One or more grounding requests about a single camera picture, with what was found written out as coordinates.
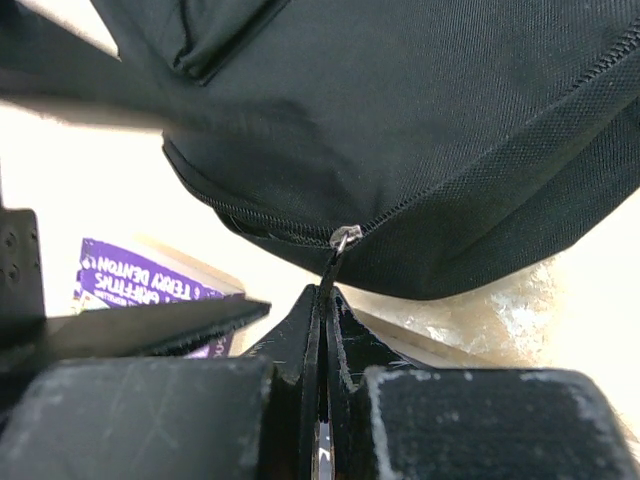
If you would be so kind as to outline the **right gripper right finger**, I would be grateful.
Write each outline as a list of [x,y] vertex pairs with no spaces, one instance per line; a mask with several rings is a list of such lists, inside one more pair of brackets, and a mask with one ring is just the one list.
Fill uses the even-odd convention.
[[555,369],[421,368],[339,292],[327,309],[329,411],[340,479],[635,479],[608,401]]

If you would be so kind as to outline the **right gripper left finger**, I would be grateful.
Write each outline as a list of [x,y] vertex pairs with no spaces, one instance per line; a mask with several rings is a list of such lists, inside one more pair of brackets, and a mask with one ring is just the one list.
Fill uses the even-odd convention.
[[[1,368],[5,479],[310,479],[316,290],[234,358],[84,358]],[[24,342],[4,331],[1,350]]]

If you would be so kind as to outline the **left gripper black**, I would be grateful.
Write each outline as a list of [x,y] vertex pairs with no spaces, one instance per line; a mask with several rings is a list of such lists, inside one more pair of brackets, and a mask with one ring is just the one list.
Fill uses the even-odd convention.
[[[24,342],[1,350],[3,370],[41,370],[84,358],[182,355],[263,317],[269,303],[242,295],[86,310],[49,318]],[[1,329],[27,330],[45,318],[37,217],[1,208]]]

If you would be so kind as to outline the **black student backpack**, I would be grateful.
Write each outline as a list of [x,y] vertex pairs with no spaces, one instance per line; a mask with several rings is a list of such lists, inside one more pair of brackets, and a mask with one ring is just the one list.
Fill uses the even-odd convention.
[[435,300],[563,251],[639,186],[635,1],[98,1],[110,56],[1,5],[1,95],[159,120],[232,232]]

